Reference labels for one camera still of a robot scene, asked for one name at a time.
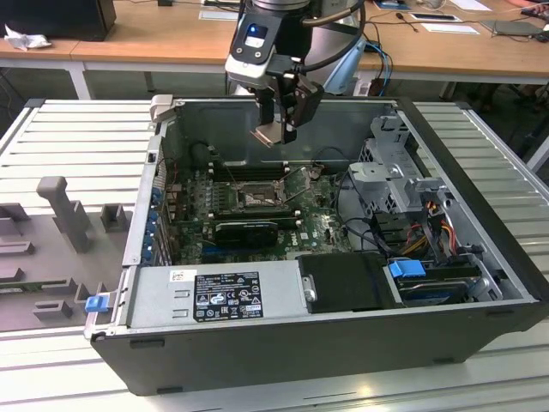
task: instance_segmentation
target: table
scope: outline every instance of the table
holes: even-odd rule
[[[430,122],[435,128],[441,118],[447,116],[451,116],[458,124],[469,123],[470,117],[475,119],[474,113],[461,111],[456,105],[450,103],[418,103],[417,105],[422,112],[431,114]],[[73,145],[77,143],[82,153],[87,152],[83,146],[84,143],[87,142],[88,145],[93,142],[109,142],[112,139],[109,133],[115,130],[119,134],[124,127],[126,131],[122,133],[128,135],[124,136],[124,142],[130,142],[130,145],[134,146],[126,155],[134,151],[139,154],[142,151],[142,142],[148,139],[145,131],[148,122],[142,119],[142,116],[148,115],[147,107],[146,101],[135,100],[48,100],[40,109],[25,108],[12,128],[0,140],[6,146],[6,149],[0,148],[3,149],[3,163],[5,164],[6,160],[12,157],[9,155],[9,145],[13,148],[28,138],[33,139],[31,146],[37,148],[39,144],[41,150],[44,150],[44,144],[47,142],[41,142],[39,136],[25,137],[28,135],[26,130],[29,127],[34,130],[31,135],[36,134],[34,129],[36,126],[42,130],[59,132],[60,134],[55,136],[58,141],[72,142]],[[56,113],[70,114],[73,121],[59,123],[56,120]],[[112,116],[113,113],[118,113],[118,121],[106,122],[105,115]],[[140,124],[127,125],[128,118],[135,121],[136,115]],[[78,126],[77,124],[81,123],[83,118],[89,120],[89,123],[84,123],[82,127]],[[523,207],[501,208],[500,217],[505,220],[507,215],[509,224],[518,231],[516,235],[520,235],[519,240],[529,248],[533,258],[537,259],[537,264],[545,267],[542,269],[540,266],[544,273],[549,273],[547,271],[549,262],[543,260],[543,257],[549,253],[549,249],[543,245],[543,239],[546,238],[534,237],[541,243],[536,245],[525,236],[525,231],[530,231],[532,235],[533,230],[538,230],[537,227],[525,224],[527,223],[525,219],[529,222],[536,220],[534,215],[528,216],[528,205],[532,201],[535,204],[536,197],[547,198],[549,196],[546,192],[547,188],[535,176],[528,176],[528,169],[509,151],[502,153],[507,159],[504,160],[501,157],[499,162],[501,168],[475,167],[475,162],[482,161],[490,161],[492,165],[498,164],[498,159],[493,157],[493,154],[488,154],[487,158],[478,156],[474,152],[475,147],[483,150],[485,155],[487,150],[495,149],[493,146],[505,150],[504,143],[481,120],[475,120],[480,127],[474,133],[476,136],[469,135],[467,139],[462,139],[459,137],[460,134],[452,137],[451,134],[446,133],[447,137],[443,141],[453,155],[461,152],[459,162],[485,196],[488,197],[489,191],[499,192],[495,190],[493,186],[495,184],[508,185],[509,189],[513,190],[512,197],[518,201],[517,205]],[[85,130],[97,129],[98,123],[108,125],[98,128],[97,133],[85,135]],[[468,134],[463,127],[456,128],[462,130],[461,133]],[[117,140],[122,142],[122,139],[122,136],[117,136]],[[468,143],[465,145],[466,152],[464,152],[463,143],[467,143],[464,141],[479,142],[480,145]],[[126,159],[125,165],[133,168],[139,167],[138,163],[138,160]],[[111,166],[97,164],[94,161],[90,161],[89,164],[94,164],[96,167]],[[64,169],[63,174],[70,170],[70,165],[58,166]],[[427,166],[430,170],[434,170],[432,164]],[[9,173],[9,167],[3,167],[3,169],[5,177],[6,173]],[[84,175],[81,171],[78,172],[75,181],[82,179],[82,176],[88,176],[89,173],[91,173],[90,176],[104,176],[99,170],[88,167],[85,170]],[[41,178],[44,169],[34,169],[33,172],[37,173],[33,175],[34,178]],[[126,167],[125,172],[119,170],[117,174],[134,176],[139,175],[140,172],[139,169],[137,172],[132,172]],[[528,176],[528,181],[523,180],[521,183],[519,174]],[[534,185],[538,191],[528,190],[528,194],[524,197],[516,186],[525,184]],[[114,193],[106,193],[106,195],[111,197]],[[131,198],[132,196],[130,193],[126,203],[135,201],[135,196]],[[515,221],[513,215],[516,213],[522,213],[522,217],[519,216],[520,221]],[[549,322],[544,321],[526,332],[515,332],[498,337],[478,354],[461,364],[245,386],[226,390],[183,392],[157,397],[135,397],[90,347],[89,342],[83,337],[82,327],[61,330],[25,330],[3,333],[0,336],[0,385],[3,388],[0,391],[0,408],[4,407],[10,412],[29,410],[57,412],[75,408],[86,411],[123,409],[140,412],[159,410],[179,412],[196,412],[197,410],[222,410],[223,412],[259,410],[280,412],[298,410],[302,412],[318,410],[323,412],[541,411],[546,410],[547,393],[549,393],[549,362],[546,361],[548,347]]]
[[[512,9],[503,0],[482,0],[496,12]],[[200,4],[176,3],[157,7],[156,2],[116,1],[117,21],[104,42],[53,40],[50,49],[17,51],[0,45],[0,66],[63,69],[70,73],[80,99],[90,99],[86,70],[166,71],[223,73],[234,21],[198,20]],[[394,13],[378,10],[372,3],[367,14],[380,23],[399,22]],[[468,14],[446,5],[445,13],[463,20],[520,18],[518,11],[504,14]],[[528,19],[542,26],[537,19]],[[383,49],[394,60],[395,79],[452,82],[539,83],[549,80],[547,46],[535,40],[521,44],[505,37],[491,38],[487,29],[473,23],[480,35],[428,33],[416,25],[378,26]],[[369,25],[366,34],[375,38]],[[369,82],[379,70],[376,55],[364,55],[359,78]]]

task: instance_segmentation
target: black sticker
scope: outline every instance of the black sticker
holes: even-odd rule
[[[197,322],[263,317],[259,272],[195,276]]]

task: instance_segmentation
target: paper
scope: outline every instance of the paper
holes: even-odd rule
[[[48,42],[48,39],[41,34],[28,35],[11,30],[8,26],[4,27],[6,29],[6,35],[3,36],[3,39],[16,49],[21,49],[26,52],[28,49],[38,49],[51,45],[51,43]]]
[[[450,0],[453,4],[462,10],[492,11],[477,0]]]
[[[474,28],[461,24],[421,23],[421,26],[433,33],[480,34]]]

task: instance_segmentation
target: blue tab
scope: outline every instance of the blue tab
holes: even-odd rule
[[[395,260],[389,265],[393,277],[425,276],[425,269],[419,260]]]
[[[108,296],[90,296],[86,300],[86,313],[109,312]]]

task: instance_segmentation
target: robotic arm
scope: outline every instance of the robotic arm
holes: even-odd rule
[[[292,142],[297,137],[297,128],[312,120],[324,93],[320,84],[305,75],[339,60],[359,41],[366,21],[365,0],[343,10],[334,1],[325,2],[327,6],[320,0],[241,2],[225,70],[231,80],[255,95],[259,125],[252,134],[269,147]],[[327,7],[334,6],[340,10],[322,17]],[[351,15],[357,9],[360,24],[352,41],[334,56],[304,65],[311,48],[312,29]],[[275,121],[275,104],[280,108],[280,123]]]

